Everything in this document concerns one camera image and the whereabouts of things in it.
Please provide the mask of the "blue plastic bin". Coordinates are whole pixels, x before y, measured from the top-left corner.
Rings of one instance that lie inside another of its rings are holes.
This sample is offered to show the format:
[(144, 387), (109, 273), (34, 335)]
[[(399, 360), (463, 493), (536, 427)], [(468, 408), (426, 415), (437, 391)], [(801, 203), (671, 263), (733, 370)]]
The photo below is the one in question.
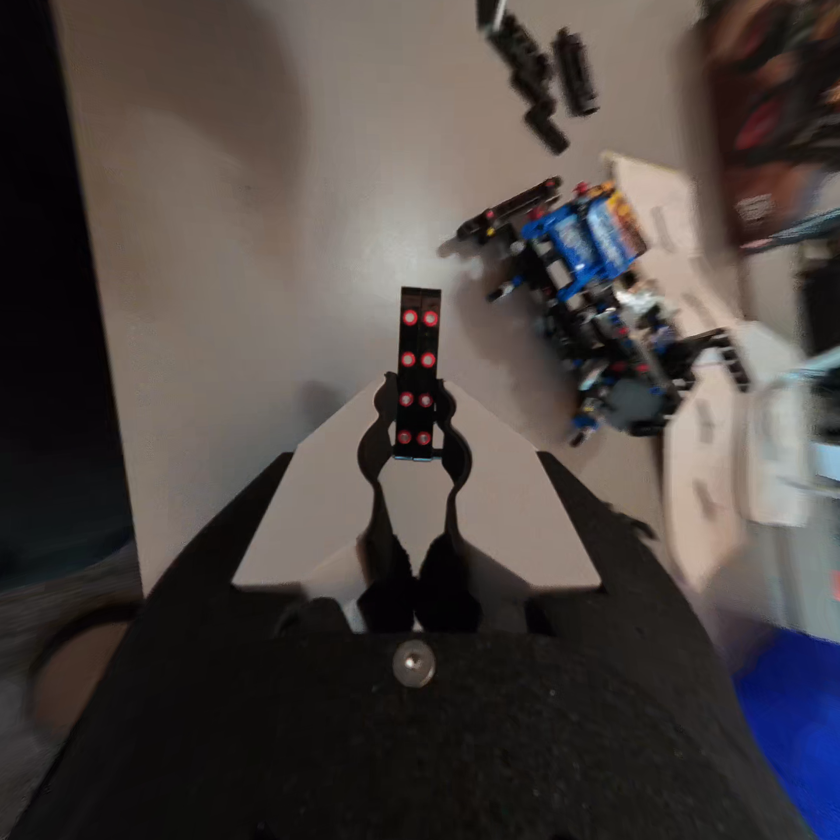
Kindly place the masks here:
[(733, 679), (765, 758), (814, 834), (839, 838), (839, 646), (787, 630)]

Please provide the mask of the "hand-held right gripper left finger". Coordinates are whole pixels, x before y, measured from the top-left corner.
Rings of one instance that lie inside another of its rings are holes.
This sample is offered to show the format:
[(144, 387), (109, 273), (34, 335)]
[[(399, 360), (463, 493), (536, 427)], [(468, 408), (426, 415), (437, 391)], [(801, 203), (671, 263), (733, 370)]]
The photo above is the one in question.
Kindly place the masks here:
[(297, 447), (233, 586), (357, 599), (371, 582), (364, 535), (393, 457), (396, 375), (364, 388)]

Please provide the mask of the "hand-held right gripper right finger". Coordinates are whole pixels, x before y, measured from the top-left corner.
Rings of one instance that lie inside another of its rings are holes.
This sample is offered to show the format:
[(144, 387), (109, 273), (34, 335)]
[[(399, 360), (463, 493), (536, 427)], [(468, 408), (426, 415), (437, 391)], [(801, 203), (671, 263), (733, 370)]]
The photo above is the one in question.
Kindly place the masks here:
[(445, 528), (475, 596), (591, 592), (602, 578), (538, 450), (464, 389), (438, 382)]

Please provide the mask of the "black lego panel with beam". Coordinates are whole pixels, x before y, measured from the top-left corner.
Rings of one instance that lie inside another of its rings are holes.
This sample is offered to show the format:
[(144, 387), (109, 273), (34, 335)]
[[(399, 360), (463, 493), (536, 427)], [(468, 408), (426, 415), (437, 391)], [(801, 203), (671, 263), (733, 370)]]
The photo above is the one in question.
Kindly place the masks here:
[(557, 101), (550, 90), (553, 69), (538, 42), (508, 10), (508, 3), (495, 2), (484, 29), (486, 41), (509, 71), (511, 88), (523, 99), (523, 121), (530, 132), (553, 155), (569, 148), (564, 132), (554, 121)]

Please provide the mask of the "lego set box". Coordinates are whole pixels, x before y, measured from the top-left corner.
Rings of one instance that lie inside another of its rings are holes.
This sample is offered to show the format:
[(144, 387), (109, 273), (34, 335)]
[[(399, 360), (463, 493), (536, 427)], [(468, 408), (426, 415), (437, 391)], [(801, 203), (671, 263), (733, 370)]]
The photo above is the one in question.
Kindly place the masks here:
[(769, 245), (839, 172), (839, 2), (703, 2), (703, 76), (733, 244)]

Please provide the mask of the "black lego beams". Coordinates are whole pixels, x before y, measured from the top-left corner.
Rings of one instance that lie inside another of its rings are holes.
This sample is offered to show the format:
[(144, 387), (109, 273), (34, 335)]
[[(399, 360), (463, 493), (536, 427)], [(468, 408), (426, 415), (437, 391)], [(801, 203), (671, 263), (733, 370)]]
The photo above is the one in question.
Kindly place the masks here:
[(401, 289), (393, 445), (397, 460), (435, 458), (441, 299), (437, 289)]

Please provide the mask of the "lego instruction booklet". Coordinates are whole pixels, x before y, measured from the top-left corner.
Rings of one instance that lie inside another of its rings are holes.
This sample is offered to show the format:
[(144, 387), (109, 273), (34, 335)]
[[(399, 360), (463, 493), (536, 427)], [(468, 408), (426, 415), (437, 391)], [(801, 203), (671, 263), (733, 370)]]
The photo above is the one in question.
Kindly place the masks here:
[(798, 370), (799, 353), (722, 296), (719, 274), (701, 249), (697, 195), (687, 175), (611, 150), (602, 159), (647, 242), (638, 261), (643, 277), (675, 305), (680, 330), (729, 331), (751, 379), (749, 392), (737, 393), (716, 355), (703, 353), (696, 384), (664, 433), (668, 547), (685, 581), (699, 589), (747, 546), (749, 524), (806, 526), (764, 526), (745, 517), (749, 404), (760, 387)]

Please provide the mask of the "blue and black lego truck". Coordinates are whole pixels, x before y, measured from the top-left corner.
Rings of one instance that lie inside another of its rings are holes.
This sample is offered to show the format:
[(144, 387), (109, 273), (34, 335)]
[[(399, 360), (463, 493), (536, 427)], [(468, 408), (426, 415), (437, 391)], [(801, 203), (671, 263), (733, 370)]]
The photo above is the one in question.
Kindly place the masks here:
[(697, 383), (707, 351), (737, 393), (751, 379), (729, 331), (686, 333), (677, 308), (643, 278), (648, 251), (634, 210), (614, 182), (579, 184), (560, 203), (555, 176), (465, 220), (446, 245), (493, 244), (507, 275), (486, 294), (496, 302), (527, 289), (540, 331), (576, 390), (570, 446), (602, 426), (636, 438), (659, 436)]

